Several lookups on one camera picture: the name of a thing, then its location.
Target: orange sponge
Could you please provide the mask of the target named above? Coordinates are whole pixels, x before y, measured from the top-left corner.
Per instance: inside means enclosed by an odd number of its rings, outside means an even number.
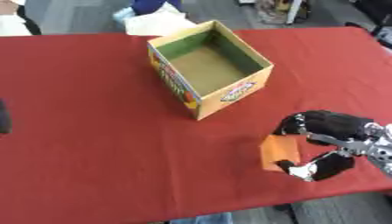
[[[269,135],[260,145],[262,168],[266,171],[282,172],[275,162],[289,160],[300,162],[297,139],[294,136]]]

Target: printed label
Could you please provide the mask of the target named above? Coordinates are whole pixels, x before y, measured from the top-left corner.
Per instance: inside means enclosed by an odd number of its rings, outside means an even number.
[[[234,102],[250,90],[256,83],[255,82],[244,82],[235,87],[233,90],[228,92],[222,99],[222,102]]]

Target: table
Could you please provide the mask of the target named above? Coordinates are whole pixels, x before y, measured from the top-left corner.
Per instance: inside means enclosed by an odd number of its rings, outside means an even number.
[[[260,168],[293,112],[392,121],[392,59],[356,28],[238,31],[276,64],[266,88],[194,121],[150,67],[146,38],[1,38],[0,222],[138,223],[392,189],[364,158],[305,183]],[[328,147],[300,143],[303,160]]]

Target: open box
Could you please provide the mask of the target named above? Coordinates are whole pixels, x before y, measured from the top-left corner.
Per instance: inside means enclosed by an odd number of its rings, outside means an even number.
[[[273,67],[218,21],[150,40],[149,55],[198,120],[264,87]]]

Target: black object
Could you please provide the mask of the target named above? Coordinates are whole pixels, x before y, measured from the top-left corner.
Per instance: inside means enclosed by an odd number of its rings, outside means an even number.
[[[24,5],[19,5],[19,8],[17,8],[17,15],[26,21],[25,26],[32,35],[42,35],[39,26],[32,19],[26,16],[26,10]]]
[[[315,157],[312,160],[314,161],[317,159],[317,162],[315,163],[317,166],[317,172],[311,176],[315,181],[329,179],[343,171],[354,168],[355,160],[353,157],[342,157],[336,152],[333,152],[326,157],[323,157],[324,155]]]
[[[11,119],[5,107],[5,104],[0,100],[0,134],[8,134],[11,132]]]
[[[287,116],[281,121],[273,134],[299,134],[301,122],[296,118],[297,115],[304,116],[304,127],[308,132],[327,135],[342,141],[346,141],[349,138],[365,140],[364,126],[366,123],[374,121],[368,118],[333,113],[327,110],[309,110]]]
[[[376,27],[370,32],[372,36],[377,37],[385,26],[392,26],[392,0],[358,0],[353,5],[375,23]],[[346,25],[361,27],[354,23]],[[379,42],[392,49],[390,43],[381,39]]]
[[[312,161],[316,161],[314,164],[317,166],[316,173],[311,175],[314,181],[329,179],[348,169],[354,168],[355,165],[353,157],[343,157],[335,151],[315,157]],[[295,166],[288,160],[278,161],[276,165],[282,168],[287,174],[290,174],[290,168]]]

